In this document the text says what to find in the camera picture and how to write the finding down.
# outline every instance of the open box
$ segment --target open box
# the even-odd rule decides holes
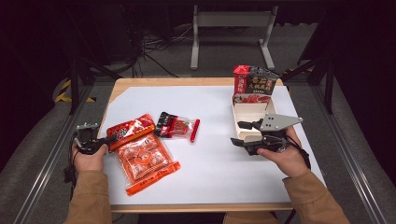
[[[273,100],[270,99],[268,103],[239,103],[233,105],[233,120],[235,122],[236,136],[238,139],[244,140],[248,135],[259,135],[259,130],[256,129],[241,129],[238,127],[238,121],[258,121],[262,119],[265,113],[276,114],[276,108]]]

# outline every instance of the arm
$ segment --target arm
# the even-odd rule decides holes
[[[301,145],[292,127],[289,127],[286,133]],[[288,176],[283,181],[302,223],[349,223],[340,205],[323,183],[306,167],[303,157],[296,148],[288,147],[282,153],[260,148],[257,153],[276,163]]]
[[[66,224],[111,223],[107,176],[103,173],[106,151],[107,145],[103,145],[95,154],[84,155],[73,147],[73,155],[77,154],[74,164],[78,180],[69,204]]]

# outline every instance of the hand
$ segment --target hand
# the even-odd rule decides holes
[[[77,149],[77,145],[73,144],[72,155],[74,158],[74,166],[76,168],[76,171],[78,173],[84,171],[103,171],[103,157],[106,155],[107,150],[108,150],[107,145],[103,144],[99,148],[99,150],[95,152],[95,154],[86,155],[79,153]]]
[[[296,143],[301,146],[301,141],[293,127],[286,130],[286,135],[292,138]],[[299,150],[293,146],[288,146],[284,152],[273,152],[265,148],[259,148],[257,154],[264,158],[273,161],[285,175],[295,177],[304,173],[308,167],[304,162]]]

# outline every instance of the person's left hand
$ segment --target person's left hand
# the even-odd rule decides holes
[[[73,144],[72,155],[74,166],[78,173],[84,171],[103,171],[103,157],[106,155],[108,147],[103,144],[93,155],[86,155],[78,152],[77,145]]]

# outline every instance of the metal stand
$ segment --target metal stand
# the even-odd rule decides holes
[[[259,39],[260,48],[267,68],[274,70],[275,66],[268,50],[268,41],[276,18],[277,7],[272,11],[242,11],[242,12],[223,12],[223,11],[198,11],[198,6],[194,6],[193,15],[193,44],[191,54],[191,70],[198,69],[199,39],[198,27],[265,27],[264,39]]]
[[[70,115],[72,115],[75,112],[75,110],[79,104],[78,74],[80,74],[84,85],[93,85],[93,82],[94,82],[93,76],[87,76],[87,74],[90,73],[88,67],[83,67],[86,64],[91,67],[94,67],[95,69],[97,69],[98,71],[107,75],[108,77],[112,77],[114,79],[122,78],[122,76],[119,76],[116,73],[108,70],[104,66],[94,63],[86,58],[78,57],[77,59],[76,58],[72,59],[70,62],[70,80],[71,80],[71,88],[72,88],[72,108],[70,109],[70,113],[69,113]]]
[[[326,76],[326,88],[325,88],[325,97],[324,104],[326,105],[327,111],[329,114],[332,114],[332,85],[334,78],[334,64],[331,58],[328,57],[320,57],[315,60],[309,61],[296,69],[289,71],[284,74],[281,78],[283,82],[295,77],[305,70],[313,67],[311,74],[309,75],[307,82],[311,86],[317,86],[320,81]]]

